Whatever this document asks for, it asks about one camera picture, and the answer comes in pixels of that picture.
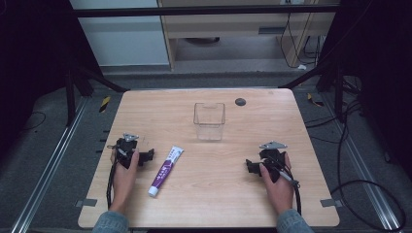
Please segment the grey tape strip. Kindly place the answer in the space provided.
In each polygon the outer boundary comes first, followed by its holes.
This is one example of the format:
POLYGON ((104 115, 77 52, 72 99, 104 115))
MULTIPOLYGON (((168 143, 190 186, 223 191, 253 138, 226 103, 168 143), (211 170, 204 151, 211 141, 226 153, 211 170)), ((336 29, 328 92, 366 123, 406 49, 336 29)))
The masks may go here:
POLYGON ((82 199, 82 200, 77 200, 76 203, 75 203, 75 206, 77 208, 81 208, 81 207, 84 207, 84 206, 94 207, 96 205, 96 203, 97 203, 96 199, 86 198, 86 199, 82 199))
POLYGON ((324 208, 326 208, 326 207, 340 208, 340 207, 343 206, 343 204, 340 200, 334 200, 334 199, 323 199, 323 200, 321 200, 321 205, 324 208))

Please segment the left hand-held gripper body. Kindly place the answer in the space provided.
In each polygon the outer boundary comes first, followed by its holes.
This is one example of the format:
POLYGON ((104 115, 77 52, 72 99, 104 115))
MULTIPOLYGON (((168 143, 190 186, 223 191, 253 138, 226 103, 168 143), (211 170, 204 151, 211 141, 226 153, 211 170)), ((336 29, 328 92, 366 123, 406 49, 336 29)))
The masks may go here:
POLYGON ((115 160, 126 169, 130 167, 131 159, 137 148, 138 139, 138 135, 129 133, 124 133, 121 138, 117 139, 115 160))

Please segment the white cabinet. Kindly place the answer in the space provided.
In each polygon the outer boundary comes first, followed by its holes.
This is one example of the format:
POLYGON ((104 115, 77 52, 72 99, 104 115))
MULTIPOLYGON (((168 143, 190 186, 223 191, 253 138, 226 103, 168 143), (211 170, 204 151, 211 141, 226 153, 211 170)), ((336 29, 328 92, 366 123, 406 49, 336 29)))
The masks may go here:
MULTIPOLYGON (((156 0, 70 0, 74 10, 157 8, 156 0)), ((81 17, 101 67, 168 65, 160 17, 81 17)))

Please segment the clear plastic square container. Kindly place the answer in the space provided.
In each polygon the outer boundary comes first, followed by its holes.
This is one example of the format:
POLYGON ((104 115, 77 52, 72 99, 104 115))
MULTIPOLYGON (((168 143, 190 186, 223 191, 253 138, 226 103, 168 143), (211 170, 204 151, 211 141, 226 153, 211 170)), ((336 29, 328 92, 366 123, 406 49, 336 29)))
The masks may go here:
POLYGON ((220 141, 225 125, 225 104, 195 103, 193 124, 198 140, 220 141))

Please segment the aluminium floor rail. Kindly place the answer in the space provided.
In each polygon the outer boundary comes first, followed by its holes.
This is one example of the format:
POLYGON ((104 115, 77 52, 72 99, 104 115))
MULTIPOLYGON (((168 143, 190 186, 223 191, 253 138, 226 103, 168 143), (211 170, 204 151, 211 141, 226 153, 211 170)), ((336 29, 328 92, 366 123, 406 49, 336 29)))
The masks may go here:
POLYGON ((62 136, 60 137, 52 155, 44 169, 40 179, 37 181, 34 190, 32 191, 24 208, 20 212, 17 220, 11 228, 11 233, 26 233, 29 226, 36 215, 40 204, 42 203, 47 190, 52 182, 55 172, 57 171, 62 158, 69 147, 72 138, 81 122, 85 113, 88 97, 82 97, 79 106, 76 109, 75 116, 72 122, 65 127, 62 136))
POLYGON ((322 94, 322 98, 324 99, 324 103, 328 111, 330 112, 334 124, 338 131, 341 133, 340 141, 338 143, 338 153, 337 153, 337 181, 338 186, 335 188, 335 191, 340 193, 341 202, 343 206, 347 208, 347 210, 355 216, 357 219, 362 221, 364 224, 368 225, 370 228, 373 228, 377 231, 385 232, 385 233, 403 233, 402 229, 405 223, 405 213, 400 208, 400 213, 402 216, 401 220, 398 220, 395 216, 393 209, 391 208, 388 200, 386 199, 386 195, 390 196, 394 199, 395 203, 397 200, 388 193, 387 189, 383 186, 375 182, 374 177, 371 175, 369 170, 367 169, 363 159, 361 158, 361 154, 359 153, 352 137, 350 136, 349 129, 347 127, 347 111, 351 110, 352 107, 356 107, 358 104, 356 102, 350 103, 348 108, 343 111, 344 121, 341 122, 335 112, 334 107, 332 106, 332 98, 329 94, 322 94), (353 164, 354 171, 358 175, 357 180, 341 182, 341 151, 342 148, 345 148, 346 155, 349 157, 353 164), (368 222, 364 217, 360 216, 348 203, 345 194, 343 192, 343 188, 345 186, 349 186, 350 184, 357 184, 359 183, 365 193, 367 194, 368 200, 374 208, 376 215, 378 216, 381 224, 374 225, 368 222))

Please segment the black metal stand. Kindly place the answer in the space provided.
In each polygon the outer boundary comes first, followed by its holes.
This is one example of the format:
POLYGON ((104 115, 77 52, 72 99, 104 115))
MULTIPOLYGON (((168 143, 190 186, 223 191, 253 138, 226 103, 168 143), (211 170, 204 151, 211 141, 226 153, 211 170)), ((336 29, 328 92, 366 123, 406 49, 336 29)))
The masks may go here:
POLYGON ((334 87, 334 112, 337 118, 343 122, 343 69, 339 63, 321 62, 294 81, 280 85, 280 88, 293 89, 315 76, 320 77, 316 84, 316 88, 320 92, 327 91, 332 86, 334 87))
POLYGON ((65 74, 66 101, 67 101, 67 126, 70 126, 76 117, 76 103, 74 88, 78 89, 82 96, 91 96, 94 89, 89 79, 97 81, 116 92, 126 92, 127 88, 121 87, 105 79, 77 63, 69 63, 65 74))

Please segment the person's left hand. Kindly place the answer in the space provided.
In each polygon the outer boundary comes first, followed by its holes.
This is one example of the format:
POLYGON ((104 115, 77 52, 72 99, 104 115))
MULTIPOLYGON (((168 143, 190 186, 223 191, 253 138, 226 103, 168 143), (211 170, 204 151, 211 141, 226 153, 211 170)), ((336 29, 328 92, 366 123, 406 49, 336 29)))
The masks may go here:
POLYGON ((137 179, 138 162, 139 151, 135 150, 128 169, 124 168, 121 164, 117 165, 113 181, 114 197, 109 208, 110 211, 125 214, 137 179))

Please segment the yellow and black tape piece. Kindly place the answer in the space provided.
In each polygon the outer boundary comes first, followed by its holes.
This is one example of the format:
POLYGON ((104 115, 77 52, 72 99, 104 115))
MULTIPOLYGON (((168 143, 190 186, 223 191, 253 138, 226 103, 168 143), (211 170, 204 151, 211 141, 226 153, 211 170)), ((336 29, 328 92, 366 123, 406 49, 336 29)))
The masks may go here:
POLYGON ((104 113, 107 109, 107 106, 111 100, 111 96, 105 96, 102 100, 102 103, 99 108, 99 113, 104 113))
POLYGON ((312 103, 315 106, 323 107, 325 105, 324 101, 321 98, 321 96, 317 93, 308 93, 307 94, 307 99, 310 103, 312 103))

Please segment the light wooden desk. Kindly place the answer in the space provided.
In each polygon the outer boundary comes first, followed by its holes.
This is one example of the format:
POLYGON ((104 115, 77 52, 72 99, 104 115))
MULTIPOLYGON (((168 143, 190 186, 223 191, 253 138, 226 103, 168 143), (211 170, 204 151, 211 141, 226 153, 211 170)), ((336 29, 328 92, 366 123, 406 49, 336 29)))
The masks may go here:
MULTIPOLYGON (((160 7, 241 6, 241 5, 326 5, 339 0, 156 0, 160 7)), ((301 62, 306 40, 325 36, 333 13, 240 14, 163 16, 167 46, 183 38, 274 35, 288 65, 301 62)))

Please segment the person's right hand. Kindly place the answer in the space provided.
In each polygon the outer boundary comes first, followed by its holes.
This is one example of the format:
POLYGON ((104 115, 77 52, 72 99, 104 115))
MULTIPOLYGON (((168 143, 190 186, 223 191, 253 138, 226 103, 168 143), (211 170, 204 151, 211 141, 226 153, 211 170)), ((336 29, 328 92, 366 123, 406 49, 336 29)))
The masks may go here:
POLYGON ((268 200, 277 216, 292 209, 293 187, 284 177, 272 182, 270 174, 264 165, 259 165, 268 200))

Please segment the white and purple toothpaste tube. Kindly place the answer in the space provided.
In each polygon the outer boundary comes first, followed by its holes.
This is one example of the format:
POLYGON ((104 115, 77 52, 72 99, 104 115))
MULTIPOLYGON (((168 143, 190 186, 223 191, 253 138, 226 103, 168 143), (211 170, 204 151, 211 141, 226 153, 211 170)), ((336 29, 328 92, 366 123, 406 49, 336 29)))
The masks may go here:
POLYGON ((168 175, 172 171, 174 165, 176 164, 176 162, 178 161, 178 159, 180 158, 180 156, 182 155, 183 152, 184 152, 184 150, 180 147, 173 146, 171 148, 171 150, 169 151, 165 161, 163 162, 163 164, 159 168, 156 176, 154 177, 154 181, 152 182, 152 184, 151 184, 151 186, 148 190, 148 194, 151 197, 156 197, 156 195, 158 194, 162 184, 167 179, 168 175))

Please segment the black horizontal frame bar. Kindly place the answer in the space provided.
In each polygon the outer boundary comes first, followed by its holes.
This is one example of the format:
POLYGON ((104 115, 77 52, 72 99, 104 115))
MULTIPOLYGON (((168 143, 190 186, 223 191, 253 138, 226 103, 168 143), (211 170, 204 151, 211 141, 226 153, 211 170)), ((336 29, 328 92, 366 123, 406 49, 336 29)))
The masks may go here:
POLYGON ((85 9, 73 10, 70 12, 70 15, 76 17, 156 17, 195 15, 332 13, 339 11, 340 8, 340 4, 197 6, 131 9, 85 9))

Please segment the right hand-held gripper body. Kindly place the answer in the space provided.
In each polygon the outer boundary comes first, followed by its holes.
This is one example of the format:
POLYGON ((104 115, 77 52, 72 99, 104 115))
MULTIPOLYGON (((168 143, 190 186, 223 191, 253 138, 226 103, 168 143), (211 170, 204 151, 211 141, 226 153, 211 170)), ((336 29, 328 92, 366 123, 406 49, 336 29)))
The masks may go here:
POLYGON ((280 177, 287 181, 290 179, 286 171, 285 153, 279 149, 286 149, 288 146, 282 143, 271 141, 259 146, 261 163, 266 167, 272 182, 277 182, 280 177))

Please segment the dark curtain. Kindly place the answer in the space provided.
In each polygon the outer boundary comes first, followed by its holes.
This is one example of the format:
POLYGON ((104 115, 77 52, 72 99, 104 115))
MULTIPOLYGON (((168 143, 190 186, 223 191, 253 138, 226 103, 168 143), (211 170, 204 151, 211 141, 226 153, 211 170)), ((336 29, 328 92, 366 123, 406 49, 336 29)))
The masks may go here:
POLYGON ((0 0, 0 162, 41 96, 65 86, 68 61, 100 74, 70 0, 0 0))
POLYGON ((338 45, 343 71, 387 152, 412 181, 412 0, 340 0, 323 54, 338 45))

